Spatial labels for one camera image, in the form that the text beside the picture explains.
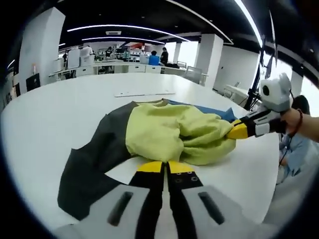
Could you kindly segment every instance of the pillar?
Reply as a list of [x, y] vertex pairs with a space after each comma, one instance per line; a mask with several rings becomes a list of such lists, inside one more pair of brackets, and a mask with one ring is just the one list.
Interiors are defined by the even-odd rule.
[[216, 80], [223, 44], [223, 39], [215, 34], [202, 34], [201, 36], [196, 68], [202, 69], [202, 72], [208, 75], [205, 87], [210, 89], [213, 89]]
[[293, 71], [293, 74], [291, 76], [291, 92], [293, 93], [294, 97], [300, 95], [301, 87], [303, 85], [303, 79], [303, 76]]
[[53, 61], [58, 58], [59, 42], [65, 15], [55, 7], [32, 19], [25, 27], [19, 58], [19, 85], [26, 93], [26, 79], [32, 76], [32, 64], [39, 73], [40, 85], [55, 82]]
[[194, 64], [194, 66], [196, 66], [196, 64], [197, 64], [199, 48], [200, 48], [200, 43], [198, 43], [198, 46], [197, 46], [197, 52], [196, 52], [196, 58], [195, 58], [195, 64]]
[[178, 61], [178, 56], [179, 56], [179, 52], [180, 52], [180, 46], [181, 46], [181, 43], [176, 43], [176, 48], [175, 48], [175, 52], [174, 52], [173, 63], [176, 63], [176, 62]]

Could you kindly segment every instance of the ceiling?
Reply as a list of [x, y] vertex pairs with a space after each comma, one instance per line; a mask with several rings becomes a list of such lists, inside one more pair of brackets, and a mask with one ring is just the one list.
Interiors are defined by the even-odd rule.
[[[83, 38], [104, 37], [105, 31], [114, 30], [122, 31], [121, 36], [151, 40], [166, 36], [158, 32], [123, 27], [96, 27], [67, 32], [69, 29], [88, 25], [123, 24], [153, 28], [172, 34], [215, 33], [224, 39], [224, 43], [230, 43], [231, 39], [235, 47], [256, 52], [260, 49], [252, 27], [235, 0], [174, 0], [174, 2], [172, 0], [90, 0], [85, 3], [80, 3], [78, 0], [48, 1], [66, 15], [60, 39], [60, 43], [66, 43], [66, 47], [82, 44]], [[271, 10], [276, 42], [300, 55], [319, 71], [317, 0], [241, 1], [251, 14], [260, 34], [265, 35], [266, 41], [272, 41], [269, 15]], [[206, 20], [185, 8], [189, 8]], [[185, 38], [200, 41], [199, 35]], [[170, 41], [181, 41], [181, 39], [170, 38], [162, 42]]]

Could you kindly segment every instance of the ceiling light strip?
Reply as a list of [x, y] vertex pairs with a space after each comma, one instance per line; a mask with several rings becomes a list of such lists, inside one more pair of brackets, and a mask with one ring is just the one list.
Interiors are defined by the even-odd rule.
[[148, 31], [154, 31], [154, 32], [162, 33], [162, 34], [167, 34], [167, 35], [174, 36], [176, 38], [182, 39], [184, 41], [190, 41], [190, 40], [187, 40], [186, 38], [183, 38], [181, 36], [177, 36], [177, 35], [171, 34], [169, 32], [165, 32], [165, 31], [160, 31], [160, 30], [156, 30], [156, 29], [152, 29], [152, 28], [148, 28], [148, 27], [143, 27], [143, 26], [118, 25], [118, 24], [82, 26], [82, 27], [77, 27], [77, 28], [73, 28], [73, 29], [67, 30], [67, 32], [77, 31], [77, 30], [86, 29], [86, 28], [93, 28], [93, 27], [127, 27], [127, 28], [142, 29], [142, 30], [148, 30]]
[[172, 0], [166, 0], [166, 1], [172, 3], [172, 4], [176, 5], [176, 6], [179, 6], [179, 7], [183, 8], [183, 9], [185, 9], [185, 10], [187, 10], [187, 11], [193, 13], [194, 15], [198, 16], [200, 19], [202, 19], [202, 20], [204, 20], [205, 22], [207, 22], [209, 25], [211, 25], [212, 27], [214, 27], [220, 34], [222, 34], [222, 35], [231, 43], [231, 45], [234, 45], [234, 42], [233, 42], [228, 36], [226, 36], [226, 34], [225, 34], [224, 32], [222, 32], [217, 26], [215, 26], [213, 23], [211, 23], [209, 20], [207, 20], [207, 19], [206, 19], [205, 17], [203, 17], [202, 15], [199, 15], [198, 13], [196, 13], [195, 11], [193, 11], [192, 9], [190, 9], [190, 8], [188, 8], [188, 7], [186, 7], [186, 6], [182, 5], [182, 4], [180, 4], [180, 3], [178, 3], [178, 2], [175, 2], [175, 1], [172, 1]]
[[237, 3], [237, 5], [240, 7], [240, 9], [242, 10], [242, 12], [245, 14], [247, 20], [249, 21], [249, 24], [250, 26], [252, 27], [256, 37], [257, 37], [257, 40], [258, 40], [258, 43], [260, 45], [260, 47], [262, 48], [263, 47], [263, 41], [261, 39], [261, 36], [260, 36], [260, 33], [258, 31], [258, 28], [253, 20], [253, 18], [251, 17], [249, 11], [247, 10], [247, 8], [245, 7], [245, 5], [241, 2], [241, 0], [235, 0], [235, 2]]
[[8, 65], [7, 69], [9, 69], [9, 67], [14, 63], [15, 59], [13, 61], [11, 61], [11, 63]]
[[154, 40], [135, 38], [135, 37], [124, 37], [124, 36], [92, 37], [92, 38], [82, 39], [82, 41], [97, 40], [97, 39], [130, 39], [130, 40], [150, 41], [150, 42], [155, 42], [155, 43], [159, 43], [159, 44], [165, 44], [164, 42], [161, 42], [161, 41], [154, 41]]

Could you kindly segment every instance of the desk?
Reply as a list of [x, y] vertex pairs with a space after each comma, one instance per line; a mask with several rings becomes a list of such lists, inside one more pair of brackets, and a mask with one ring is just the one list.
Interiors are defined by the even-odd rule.
[[[230, 99], [232, 101], [234, 101], [237, 104], [240, 104], [241, 106], [244, 106], [246, 104], [246, 98], [248, 98], [248, 90], [244, 90], [235, 86], [230, 86], [230, 85], [226, 85], [225, 89], [234, 93], [235, 95], [233, 95]], [[256, 102], [256, 106], [259, 106], [261, 104], [261, 101], [258, 100]]]
[[[135, 63], [135, 62], [123, 62], [121, 60], [106, 60], [106, 61], [95, 61], [92, 66], [84, 66], [84, 67], [77, 67], [73, 69], [67, 69], [67, 70], [62, 70], [58, 72], [54, 72], [49, 75], [49, 77], [53, 76], [59, 76], [63, 73], [70, 72], [73, 70], [81, 70], [85, 68], [94, 68], [94, 72], [97, 75], [99, 67], [105, 67], [105, 66], [114, 66], [115, 67], [115, 73], [127, 73], [128, 72], [128, 67], [129, 66], [150, 66], [146, 64], [141, 64], [141, 63]], [[183, 76], [184, 73], [186, 72], [186, 69], [184, 68], [172, 68], [172, 67], [167, 67], [167, 66], [152, 66], [152, 67], [158, 67], [160, 68], [159, 72], [161, 74], [170, 74], [170, 75], [178, 75], [178, 76]], [[202, 74], [202, 82], [205, 82], [207, 74]]]
[[[162, 89], [174, 95], [115, 98], [131, 89]], [[17, 189], [30, 210], [53, 230], [76, 223], [57, 205], [60, 177], [72, 148], [87, 144], [101, 118], [131, 101], [167, 98], [218, 110], [232, 108], [236, 117], [247, 112], [212, 90], [175, 75], [128, 73], [83, 76], [52, 83], [14, 99], [1, 115], [8, 166]], [[238, 140], [236, 148], [214, 166], [194, 166], [204, 185], [213, 185], [243, 208], [243, 214], [260, 223], [270, 205], [277, 180], [279, 140], [275, 133]], [[146, 160], [133, 158], [106, 174], [128, 183]], [[168, 197], [163, 207], [168, 209]], [[173, 218], [162, 218], [158, 229], [173, 238]]]

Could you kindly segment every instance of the chair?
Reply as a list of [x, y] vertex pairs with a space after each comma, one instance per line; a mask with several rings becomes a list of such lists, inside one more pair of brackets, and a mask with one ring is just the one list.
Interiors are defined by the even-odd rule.
[[[240, 84], [239, 81], [236, 82], [236, 84], [234, 85], [234, 87], [238, 87], [239, 84]], [[233, 93], [233, 92], [231, 92], [231, 91], [229, 91], [229, 90], [227, 90], [227, 89], [225, 89], [225, 90], [226, 90], [226, 91], [224, 91], [224, 95], [223, 95], [223, 96], [225, 96], [225, 97], [227, 97], [227, 98], [229, 98], [230, 100], [233, 101], [236, 94]]]
[[202, 69], [188, 66], [184, 78], [199, 84], [201, 80], [201, 74]]
[[80, 50], [72, 49], [68, 54], [68, 69], [78, 68], [80, 66]]
[[187, 64], [186, 64], [186, 62], [182, 62], [182, 61], [178, 61], [177, 62], [177, 65], [179, 66], [179, 67], [181, 67], [181, 68], [187, 68]]

